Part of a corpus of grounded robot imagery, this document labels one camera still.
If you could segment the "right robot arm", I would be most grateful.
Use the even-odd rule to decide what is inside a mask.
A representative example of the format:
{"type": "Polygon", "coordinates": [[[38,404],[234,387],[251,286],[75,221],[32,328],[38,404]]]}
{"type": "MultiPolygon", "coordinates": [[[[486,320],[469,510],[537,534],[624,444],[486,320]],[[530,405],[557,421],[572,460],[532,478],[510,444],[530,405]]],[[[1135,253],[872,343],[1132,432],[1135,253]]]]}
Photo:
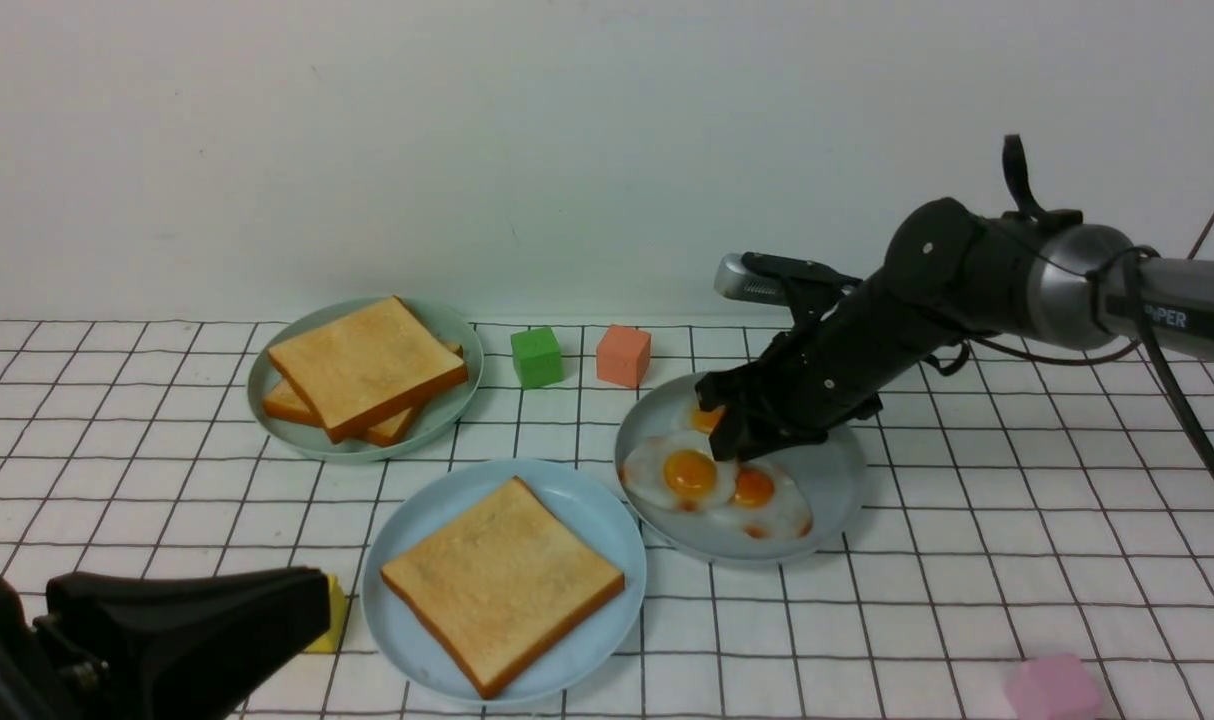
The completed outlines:
{"type": "Polygon", "coordinates": [[[1078,211],[982,219],[927,202],[864,279],[744,253],[725,257],[716,288],[793,316],[758,361],[697,382],[702,409],[722,412],[709,440],[717,460],[821,446],[880,412],[881,389],[913,365],[982,338],[1088,351],[1139,338],[1146,322],[1161,347],[1214,363],[1214,261],[1146,257],[1078,211]]]}

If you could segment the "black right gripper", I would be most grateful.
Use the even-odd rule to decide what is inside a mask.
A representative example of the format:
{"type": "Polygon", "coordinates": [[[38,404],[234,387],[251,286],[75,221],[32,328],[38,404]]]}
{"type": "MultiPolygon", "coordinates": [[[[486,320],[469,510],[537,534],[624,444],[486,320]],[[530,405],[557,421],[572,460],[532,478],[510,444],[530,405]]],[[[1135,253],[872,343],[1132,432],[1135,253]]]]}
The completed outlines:
{"type": "Polygon", "coordinates": [[[720,410],[709,450],[749,461],[799,446],[822,446],[832,429],[883,409],[878,392],[917,364],[953,375],[968,364],[963,331],[904,304],[872,274],[826,316],[798,319],[758,359],[708,372],[694,392],[720,410]]]}

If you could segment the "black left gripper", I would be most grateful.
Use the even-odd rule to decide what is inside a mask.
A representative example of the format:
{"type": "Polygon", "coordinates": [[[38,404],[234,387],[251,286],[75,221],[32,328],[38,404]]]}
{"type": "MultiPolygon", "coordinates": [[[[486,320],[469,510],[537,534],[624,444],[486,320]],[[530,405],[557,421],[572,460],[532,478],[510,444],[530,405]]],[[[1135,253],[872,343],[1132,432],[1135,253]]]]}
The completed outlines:
{"type": "Polygon", "coordinates": [[[325,573],[72,571],[27,619],[0,574],[0,719],[225,719],[325,633],[325,573]]]}

